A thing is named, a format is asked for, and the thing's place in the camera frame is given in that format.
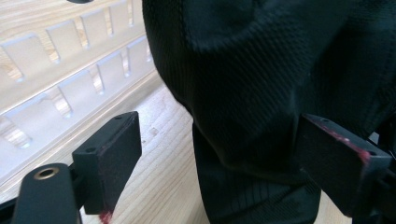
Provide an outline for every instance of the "screw hole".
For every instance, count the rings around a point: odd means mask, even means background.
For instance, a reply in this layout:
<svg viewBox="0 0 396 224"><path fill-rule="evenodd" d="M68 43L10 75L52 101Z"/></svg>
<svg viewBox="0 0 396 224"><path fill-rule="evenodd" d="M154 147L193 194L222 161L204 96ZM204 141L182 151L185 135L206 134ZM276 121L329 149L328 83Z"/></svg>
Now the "screw hole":
<svg viewBox="0 0 396 224"><path fill-rule="evenodd" d="M44 170L41 170L41 171L35 173L35 179L37 179L37 180L48 179L48 178L55 176L58 173L59 173L59 168L50 167L50 168L47 168L47 169L44 169Z"/></svg>
<svg viewBox="0 0 396 224"><path fill-rule="evenodd" d="M88 153L94 152L95 150L96 150L96 147L89 147L89 148L85 149L85 151Z"/></svg>

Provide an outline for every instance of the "black mesh fabric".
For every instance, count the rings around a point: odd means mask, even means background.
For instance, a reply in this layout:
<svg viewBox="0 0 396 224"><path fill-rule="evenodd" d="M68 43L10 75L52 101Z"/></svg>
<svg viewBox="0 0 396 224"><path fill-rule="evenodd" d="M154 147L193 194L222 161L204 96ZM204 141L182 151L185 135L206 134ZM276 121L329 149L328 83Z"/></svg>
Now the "black mesh fabric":
<svg viewBox="0 0 396 224"><path fill-rule="evenodd" d="M368 135L396 103L396 1L144 0L154 62L194 119L212 223L313 223L301 113Z"/></svg>

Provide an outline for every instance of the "red paint mark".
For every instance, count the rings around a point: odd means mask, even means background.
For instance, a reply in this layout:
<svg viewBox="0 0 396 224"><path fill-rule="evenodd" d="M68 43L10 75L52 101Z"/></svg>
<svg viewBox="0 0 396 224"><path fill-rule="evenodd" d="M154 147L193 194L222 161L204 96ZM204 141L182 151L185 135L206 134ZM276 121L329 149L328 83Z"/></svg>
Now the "red paint mark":
<svg viewBox="0 0 396 224"><path fill-rule="evenodd" d="M99 215L100 220L102 221L103 224L110 224L110 220L113 217L113 213L108 211L108 212L102 212Z"/></svg>
<svg viewBox="0 0 396 224"><path fill-rule="evenodd" d="M361 159L361 161L364 163L364 165L367 165L370 161L370 152L364 150L363 148L360 148L358 146L356 146L355 144L353 144L352 142L350 142L349 138L344 137L343 135L341 135L340 133L337 133L335 131L333 131L332 129L326 127L325 125L323 125L322 123L316 122L315 120L311 120L312 122L316 123L323 131L325 131L326 133L330 134L333 138L335 138L337 141L340 141L342 143L344 143L345 145L347 145L349 148L352 148L352 150L354 150L355 152L358 153L359 158Z"/></svg>

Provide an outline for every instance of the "plastic part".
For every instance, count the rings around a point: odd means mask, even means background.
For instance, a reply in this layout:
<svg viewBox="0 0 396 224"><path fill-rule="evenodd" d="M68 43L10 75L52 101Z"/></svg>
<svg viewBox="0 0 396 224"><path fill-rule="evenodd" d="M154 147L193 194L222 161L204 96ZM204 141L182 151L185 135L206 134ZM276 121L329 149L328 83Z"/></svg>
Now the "plastic part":
<svg viewBox="0 0 396 224"><path fill-rule="evenodd" d="M142 154L137 112L116 116L76 151L76 173L84 176L88 215L112 213L132 170Z"/></svg>

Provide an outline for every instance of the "light wood grain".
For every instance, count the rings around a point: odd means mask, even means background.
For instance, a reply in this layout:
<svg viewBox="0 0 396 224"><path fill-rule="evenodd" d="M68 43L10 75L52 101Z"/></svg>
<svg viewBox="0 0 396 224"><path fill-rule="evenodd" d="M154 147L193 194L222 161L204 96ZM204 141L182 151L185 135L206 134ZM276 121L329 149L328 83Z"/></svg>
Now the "light wood grain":
<svg viewBox="0 0 396 224"><path fill-rule="evenodd" d="M75 5L66 0L1 0L0 44L36 33L51 60L59 59L46 28L73 21L82 46L87 46L80 15L104 8L111 34L108 6L118 0L96 0ZM19 76L15 64L0 49L0 73ZM174 100L156 74L151 74L116 97L107 108L93 114L83 125L65 135L40 159L27 165L0 186L0 202L15 197L24 174L51 162L71 163L70 153L109 118L137 110L141 119L143 156L122 193L112 223L208 223L198 187L191 142L191 117ZM99 223L98 217L83 216L84 223ZM350 223L322 196L316 224Z"/></svg>

